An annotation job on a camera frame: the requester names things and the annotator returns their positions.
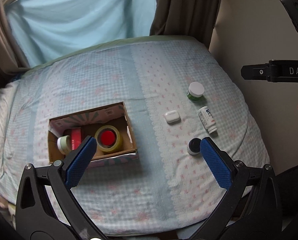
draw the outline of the screw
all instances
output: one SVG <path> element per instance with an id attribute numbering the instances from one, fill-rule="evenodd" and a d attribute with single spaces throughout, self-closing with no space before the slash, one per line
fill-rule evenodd
<path id="1" fill-rule="evenodd" d="M 265 165 L 265 168 L 268 170 L 268 171 L 271 171 L 272 170 L 272 166 L 270 164 L 266 164 Z"/>
<path id="2" fill-rule="evenodd" d="M 53 166 L 60 166 L 62 164 L 62 161 L 61 160 L 56 160 L 54 163 L 53 163 Z"/>
<path id="3" fill-rule="evenodd" d="M 237 167 L 242 167 L 244 163 L 243 163 L 242 161 L 235 161 L 234 164 L 235 164 Z"/>
<path id="4" fill-rule="evenodd" d="M 28 164 L 26 164 L 25 169 L 26 169 L 26 170 L 30 170 L 31 167 L 32 167 L 32 164 L 31 164 L 31 163 L 28 163 Z"/>

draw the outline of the bed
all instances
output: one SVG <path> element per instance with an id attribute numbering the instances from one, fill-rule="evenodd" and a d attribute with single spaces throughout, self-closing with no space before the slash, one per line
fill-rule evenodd
<path id="1" fill-rule="evenodd" d="M 198 81 L 204 98 L 191 102 Z M 233 160 L 262 167 L 269 157 L 240 90 L 206 47 L 187 36 L 150 36 L 93 46 L 37 66 L 0 89 L 0 196 L 16 202 L 25 164 L 49 165 L 50 118 L 124 101 L 139 159 L 87 169 L 72 188 L 107 235 L 143 235 L 183 228 L 216 207 L 221 189 L 201 156 L 187 153 L 193 137 L 211 136 Z M 197 110 L 209 106 L 209 135 Z M 181 122 L 163 114 L 178 110 Z M 59 219 L 66 222 L 48 187 Z"/>

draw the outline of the person's leg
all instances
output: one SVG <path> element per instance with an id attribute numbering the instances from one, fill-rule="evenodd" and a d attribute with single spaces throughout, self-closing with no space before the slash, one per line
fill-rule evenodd
<path id="1" fill-rule="evenodd" d="M 276 176 L 284 216 L 298 212 L 298 166 Z"/>

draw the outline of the packing tape roll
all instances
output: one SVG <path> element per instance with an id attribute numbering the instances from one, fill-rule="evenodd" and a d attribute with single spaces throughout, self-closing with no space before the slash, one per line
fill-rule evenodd
<path id="1" fill-rule="evenodd" d="M 67 155 L 69 152 L 71 152 L 72 147 L 70 135 L 59 137 L 57 140 L 57 146 L 63 155 Z"/>
<path id="2" fill-rule="evenodd" d="M 105 131 L 112 131 L 116 136 L 116 140 L 112 146 L 106 146 L 100 140 L 101 134 L 104 133 Z M 118 152 L 122 147 L 122 142 L 123 142 L 122 136 L 120 135 L 117 128 L 115 128 L 112 125 L 104 125 L 100 127 L 95 134 L 95 139 L 97 140 L 98 148 L 102 150 L 104 154 Z"/>

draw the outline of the brown curtain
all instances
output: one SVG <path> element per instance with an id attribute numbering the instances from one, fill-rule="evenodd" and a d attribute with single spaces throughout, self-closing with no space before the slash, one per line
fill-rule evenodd
<path id="1" fill-rule="evenodd" d="M 188 35 L 209 48 L 219 0 L 156 0 L 150 35 Z"/>
<path id="2" fill-rule="evenodd" d="M 28 62 L 11 34 L 6 14 L 0 0 L 0 73 L 6 77 L 27 71 Z"/>

